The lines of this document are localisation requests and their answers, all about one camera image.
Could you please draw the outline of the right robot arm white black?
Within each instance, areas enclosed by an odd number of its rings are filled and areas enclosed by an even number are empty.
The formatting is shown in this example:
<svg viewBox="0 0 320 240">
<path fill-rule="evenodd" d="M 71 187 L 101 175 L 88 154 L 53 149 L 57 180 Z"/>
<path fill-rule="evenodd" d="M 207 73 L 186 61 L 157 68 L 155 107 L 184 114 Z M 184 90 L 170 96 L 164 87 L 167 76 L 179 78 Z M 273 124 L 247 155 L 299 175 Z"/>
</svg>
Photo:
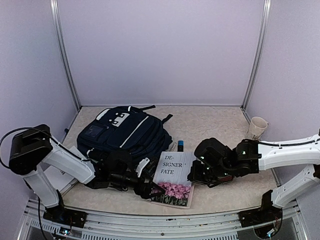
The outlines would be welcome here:
<svg viewBox="0 0 320 240">
<path fill-rule="evenodd" d="M 319 134 L 273 142 L 243 139 L 233 149 L 212 137 L 204 139 L 194 155 L 196 160 L 187 179 L 209 188 L 269 169 L 305 165 L 291 180 L 263 194 L 261 206 L 255 209 L 260 222 L 268 221 L 290 201 L 320 182 Z"/>
</svg>

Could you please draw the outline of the aluminium front rail frame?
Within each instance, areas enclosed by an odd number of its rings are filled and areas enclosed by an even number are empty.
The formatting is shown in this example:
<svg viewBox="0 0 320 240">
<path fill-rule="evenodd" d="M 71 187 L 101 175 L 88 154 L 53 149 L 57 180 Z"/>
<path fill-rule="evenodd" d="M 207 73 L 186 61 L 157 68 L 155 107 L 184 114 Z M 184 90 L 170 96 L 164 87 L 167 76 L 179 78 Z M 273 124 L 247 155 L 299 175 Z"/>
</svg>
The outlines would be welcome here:
<svg viewBox="0 0 320 240">
<path fill-rule="evenodd" d="M 84 210 L 87 212 L 83 228 L 71 227 L 71 233 L 60 234 L 66 225 L 41 220 L 43 230 L 49 234 L 67 237 L 67 240 L 237 240 L 257 239 L 254 228 L 271 222 L 242 227 L 238 211 L 210 214 L 148 216 Z M 30 199 L 25 207 L 15 239 L 31 237 L 32 228 L 40 230 L 38 201 Z M 310 240 L 302 213 L 296 201 L 283 209 L 280 231 L 272 240 Z"/>
</svg>

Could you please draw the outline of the navy blue student backpack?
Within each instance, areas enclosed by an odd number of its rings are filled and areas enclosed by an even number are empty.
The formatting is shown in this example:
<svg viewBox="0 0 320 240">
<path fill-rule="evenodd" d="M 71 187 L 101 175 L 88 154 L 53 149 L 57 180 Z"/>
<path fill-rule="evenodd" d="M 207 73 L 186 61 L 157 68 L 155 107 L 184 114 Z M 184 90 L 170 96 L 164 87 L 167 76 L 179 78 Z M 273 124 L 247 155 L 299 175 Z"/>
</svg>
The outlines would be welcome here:
<svg viewBox="0 0 320 240">
<path fill-rule="evenodd" d="M 77 136 L 77 149 L 86 156 L 92 150 L 109 154 L 126 150 L 135 163 L 145 157 L 159 158 L 172 143 L 164 124 L 172 118 L 159 119 L 145 112 L 155 105 L 138 108 L 117 106 L 106 108 Z"/>
</svg>

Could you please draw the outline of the black marker blue cap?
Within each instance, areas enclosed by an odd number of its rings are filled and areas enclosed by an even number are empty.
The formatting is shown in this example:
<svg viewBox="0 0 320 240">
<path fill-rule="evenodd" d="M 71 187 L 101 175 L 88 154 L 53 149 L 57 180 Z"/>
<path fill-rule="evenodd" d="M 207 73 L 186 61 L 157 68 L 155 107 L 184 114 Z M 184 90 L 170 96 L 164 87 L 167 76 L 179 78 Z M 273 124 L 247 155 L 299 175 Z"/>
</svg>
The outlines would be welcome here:
<svg viewBox="0 0 320 240">
<path fill-rule="evenodd" d="M 178 152 L 183 152 L 184 151 L 184 141 L 183 140 L 179 140 L 177 143 L 177 151 Z"/>
</svg>

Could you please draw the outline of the aluminium corner post right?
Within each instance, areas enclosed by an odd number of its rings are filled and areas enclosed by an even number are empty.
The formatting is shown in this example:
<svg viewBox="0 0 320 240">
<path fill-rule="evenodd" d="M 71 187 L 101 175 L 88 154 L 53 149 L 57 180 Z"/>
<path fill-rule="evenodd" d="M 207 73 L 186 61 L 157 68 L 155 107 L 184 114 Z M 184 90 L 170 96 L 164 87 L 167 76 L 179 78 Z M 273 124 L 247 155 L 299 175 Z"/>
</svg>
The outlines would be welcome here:
<svg viewBox="0 0 320 240">
<path fill-rule="evenodd" d="M 251 95 L 253 93 L 254 89 L 254 84 L 256 81 L 259 65 L 261 62 L 261 57 L 263 53 L 263 47 L 264 47 L 264 42 L 265 42 L 265 37 L 267 33 L 267 28 L 268 28 L 268 21 L 270 17 L 270 11 L 271 11 L 271 5 L 272 1 L 271 0 L 265 0 L 263 2 L 263 11 L 262 11 L 262 17 L 261 17 L 261 23 L 260 23 L 260 28 L 259 28 L 259 34 L 258 34 L 258 40 L 257 40 L 257 46 L 254 54 L 254 59 L 253 59 L 253 65 L 250 71 L 249 75 L 249 82 L 245 91 L 244 99 L 242 101 L 241 109 L 246 112 Z"/>
</svg>

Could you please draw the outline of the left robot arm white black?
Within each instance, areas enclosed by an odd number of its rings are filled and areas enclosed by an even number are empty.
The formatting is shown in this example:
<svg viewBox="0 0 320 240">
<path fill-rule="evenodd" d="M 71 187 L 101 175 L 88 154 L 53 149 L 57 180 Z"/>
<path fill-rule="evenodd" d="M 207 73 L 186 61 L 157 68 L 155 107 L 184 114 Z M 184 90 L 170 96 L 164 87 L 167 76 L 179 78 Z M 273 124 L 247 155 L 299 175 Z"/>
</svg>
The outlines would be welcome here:
<svg viewBox="0 0 320 240">
<path fill-rule="evenodd" d="M 95 190 L 126 191 L 132 188 L 136 195 L 146 200 L 165 192 L 151 178 L 134 169 L 132 156 L 125 150 L 109 154 L 90 150 L 85 157 L 80 157 L 55 139 L 46 124 L 16 128 L 9 133 L 14 137 L 6 167 L 23 178 L 46 211 L 61 223 L 70 218 L 70 211 L 65 207 L 60 191 L 48 180 L 41 163 L 53 166 Z"/>
</svg>

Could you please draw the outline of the red floral plate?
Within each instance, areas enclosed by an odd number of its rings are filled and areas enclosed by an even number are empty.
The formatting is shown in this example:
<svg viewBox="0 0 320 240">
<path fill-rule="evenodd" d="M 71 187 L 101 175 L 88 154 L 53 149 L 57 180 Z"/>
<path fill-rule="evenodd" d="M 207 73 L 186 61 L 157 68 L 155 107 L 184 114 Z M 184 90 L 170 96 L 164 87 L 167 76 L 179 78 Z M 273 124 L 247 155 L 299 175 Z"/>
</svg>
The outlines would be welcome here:
<svg viewBox="0 0 320 240">
<path fill-rule="evenodd" d="M 225 175 L 225 176 L 222 176 L 222 177 L 218 177 L 217 179 L 218 179 L 219 182 L 228 183 L 228 182 L 231 182 L 234 179 L 234 176 Z"/>
</svg>

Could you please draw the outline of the aluminium corner post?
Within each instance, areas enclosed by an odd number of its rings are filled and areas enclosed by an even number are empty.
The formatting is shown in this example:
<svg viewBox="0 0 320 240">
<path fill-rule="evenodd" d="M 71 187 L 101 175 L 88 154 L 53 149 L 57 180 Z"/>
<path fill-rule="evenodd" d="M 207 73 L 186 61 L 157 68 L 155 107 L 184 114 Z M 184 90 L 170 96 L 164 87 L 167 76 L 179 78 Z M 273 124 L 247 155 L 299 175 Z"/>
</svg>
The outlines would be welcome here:
<svg viewBox="0 0 320 240">
<path fill-rule="evenodd" d="M 261 57 L 263 53 L 263 47 L 264 47 L 264 42 L 265 42 L 265 37 L 267 33 L 267 28 L 268 28 L 268 21 L 270 17 L 270 11 L 271 11 L 271 5 L 272 1 L 271 0 L 265 0 L 263 2 L 263 11 L 262 11 L 262 17 L 261 17 L 261 23 L 260 23 L 260 28 L 259 28 L 259 34 L 258 34 L 258 40 L 257 40 L 257 46 L 254 54 L 254 59 L 253 59 L 253 65 L 250 71 L 249 75 L 249 82 L 245 91 L 244 99 L 242 101 L 241 109 L 246 112 L 251 95 L 253 93 L 254 89 L 254 84 L 256 81 L 259 65 L 261 62 Z"/>
<path fill-rule="evenodd" d="M 62 64 L 64 67 L 65 75 L 66 75 L 67 84 L 71 93 L 71 98 L 73 100 L 75 109 L 77 112 L 79 112 L 82 108 L 82 105 L 76 90 L 76 86 L 75 86 L 71 68 L 70 68 L 68 54 L 67 54 L 67 50 L 64 42 L 63 29 L 62 29 L 60 13 L 59 13 L 59 5 L 57 0 L 50 0 L 50 9 L 51 9 L 53 24 L 54 24 L 55 32 L 57 36 L 60 56 L 61 56 Z"/>
</svg>

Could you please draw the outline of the designer fate flower book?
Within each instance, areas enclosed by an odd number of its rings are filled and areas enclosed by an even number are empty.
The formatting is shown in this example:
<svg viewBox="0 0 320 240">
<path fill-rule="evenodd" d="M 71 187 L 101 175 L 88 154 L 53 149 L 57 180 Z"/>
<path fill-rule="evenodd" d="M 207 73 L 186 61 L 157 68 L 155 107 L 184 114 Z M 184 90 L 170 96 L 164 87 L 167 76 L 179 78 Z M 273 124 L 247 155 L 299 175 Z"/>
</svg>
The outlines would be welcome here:
<svg viewBox="0 0 320 240">
<path fill-rule="evenodd" d="M 189 209 L 194 185 L 188 180 L 188 174 L 191 172 L 191 166 L 195 159 L 192 152 L 162 152 L 153 176 L 153 182 L 161 187 L 164 193 L 151 198 L 150 202 Z"/>
</svg>

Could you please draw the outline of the aluminium corner post left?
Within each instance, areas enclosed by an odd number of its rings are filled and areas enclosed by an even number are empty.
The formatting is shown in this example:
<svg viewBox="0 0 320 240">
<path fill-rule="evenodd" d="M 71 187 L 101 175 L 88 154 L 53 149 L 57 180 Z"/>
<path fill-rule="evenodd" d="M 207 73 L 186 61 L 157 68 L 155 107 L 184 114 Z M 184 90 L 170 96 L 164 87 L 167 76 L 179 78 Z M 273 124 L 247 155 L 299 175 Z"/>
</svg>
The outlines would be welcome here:
<svg viewBox="0 0 320 240">
<path fill-rule="evenodd" d="M 64 42 L 63 29 L 62 29 L 60 13 L 59 13 L 59 5 L 57 0 L 50 0 L 50 9 L 51 9 L 53 24 L 54 24 L 55 32 L 57 36 L 60 56 L 61 56 L 62 64 L 64 67 L 65 75 L 66 75 L 67 84 L 71 93 L 71 98 L 73 100 L 75 109 L 77 112 L 79 112 L 82 108 L 82 105 L 76 90 L 76 86 L 75 86 L 71 68 L 70 68 L 68 54 L 67 54 L 67 50 Z"/>
</svg>

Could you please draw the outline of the white barcode book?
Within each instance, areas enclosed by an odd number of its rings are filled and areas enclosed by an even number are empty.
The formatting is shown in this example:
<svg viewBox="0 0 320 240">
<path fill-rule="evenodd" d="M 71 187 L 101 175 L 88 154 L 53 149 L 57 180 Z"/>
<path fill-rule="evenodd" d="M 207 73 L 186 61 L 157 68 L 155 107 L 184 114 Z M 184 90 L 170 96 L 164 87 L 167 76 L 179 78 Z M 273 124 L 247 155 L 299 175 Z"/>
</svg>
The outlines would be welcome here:
<svg viewBox="0 0 320 240">
<path fill-rule="evenodd" d="M 51 165 L 44 170 L 44 174 L 53 188 L 58 190 L 62 196 L 78 183 L 76 178 Z"/>
</svg>

